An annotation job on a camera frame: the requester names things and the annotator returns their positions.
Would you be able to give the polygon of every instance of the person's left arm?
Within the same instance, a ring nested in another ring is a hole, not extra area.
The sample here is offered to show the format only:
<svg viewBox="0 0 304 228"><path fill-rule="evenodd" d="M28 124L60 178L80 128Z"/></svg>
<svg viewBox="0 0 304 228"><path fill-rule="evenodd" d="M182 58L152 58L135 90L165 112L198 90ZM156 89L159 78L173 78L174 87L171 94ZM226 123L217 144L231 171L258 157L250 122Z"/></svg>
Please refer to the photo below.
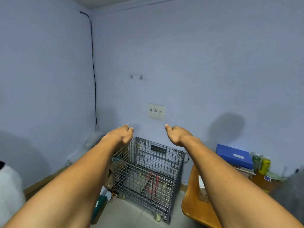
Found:
<svg viewBox="0 0 304 228"><path fill-rule="evenodd" d="M34 195L4 227L89 227L110 158L118 145L128 144L132 137L133 128L129 129L128 125L109 132Z"/></svg>

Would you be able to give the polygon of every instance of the person's left hand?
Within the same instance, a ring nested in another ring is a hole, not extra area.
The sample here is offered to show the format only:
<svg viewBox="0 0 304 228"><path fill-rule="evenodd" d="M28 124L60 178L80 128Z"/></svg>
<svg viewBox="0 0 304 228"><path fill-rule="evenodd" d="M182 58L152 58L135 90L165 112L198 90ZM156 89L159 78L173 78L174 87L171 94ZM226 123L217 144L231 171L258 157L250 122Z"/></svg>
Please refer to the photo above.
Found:
<svg viewBox="0 0 304 228"><path fill-rule="evenodd" d="M133 138L133 132L134 129L132 127L129 129L129 125L124 125L107 133L106 136L118 139L119 143L127 145Z"/></svg>

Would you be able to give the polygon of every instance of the plastic bottle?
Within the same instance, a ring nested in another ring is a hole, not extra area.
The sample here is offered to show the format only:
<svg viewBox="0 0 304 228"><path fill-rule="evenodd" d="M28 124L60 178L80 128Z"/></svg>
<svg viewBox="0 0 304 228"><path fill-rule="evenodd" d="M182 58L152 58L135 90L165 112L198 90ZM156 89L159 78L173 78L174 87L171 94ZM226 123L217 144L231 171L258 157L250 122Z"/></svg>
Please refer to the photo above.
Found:
<svg viewBox="0 0 304 228"><path fill-rule="evenodd" d="M253 162L253 170L257 171L260 168L260 164L261 164L261 157L259 153L255 153L253 155L252 162Z"/></svg>
<svg viewBox="0 0 304 228"><path fill-rule="evenodd" d="M259 169L259 172L261 175L267 174L270 164L271 164L271 161L270 161L269 157L265 157L262 159L261 167Z"/></svg>

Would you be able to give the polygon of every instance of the metal mesh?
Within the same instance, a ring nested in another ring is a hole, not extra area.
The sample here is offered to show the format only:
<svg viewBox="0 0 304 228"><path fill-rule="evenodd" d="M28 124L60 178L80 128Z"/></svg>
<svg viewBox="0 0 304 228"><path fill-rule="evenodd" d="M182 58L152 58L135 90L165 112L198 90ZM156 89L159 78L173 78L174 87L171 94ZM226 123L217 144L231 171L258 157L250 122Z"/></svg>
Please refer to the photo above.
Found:
<svg viewBox="0 0 304 228"><path fill-rule="evenodd" d="M169 220L185 152L134 138L112 157L113 189Z"/></svg>

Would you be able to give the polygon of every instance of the tile floor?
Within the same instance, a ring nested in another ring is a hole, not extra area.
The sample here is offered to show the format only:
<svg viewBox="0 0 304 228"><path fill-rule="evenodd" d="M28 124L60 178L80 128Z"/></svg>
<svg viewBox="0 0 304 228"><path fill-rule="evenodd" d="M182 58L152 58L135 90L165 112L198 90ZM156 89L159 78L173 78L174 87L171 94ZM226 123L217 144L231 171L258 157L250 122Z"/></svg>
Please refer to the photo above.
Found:
<svg viewBox="0 0 304 228"><path fill-rule="evenodd" d="M179 192L171 214L171 224L156 222L152 212L141 208L131 201L121 200L116 197L107 204L96 225L91 228L167 228L167 227L205 227L186 217L181 210L184 193Z"/></svg>

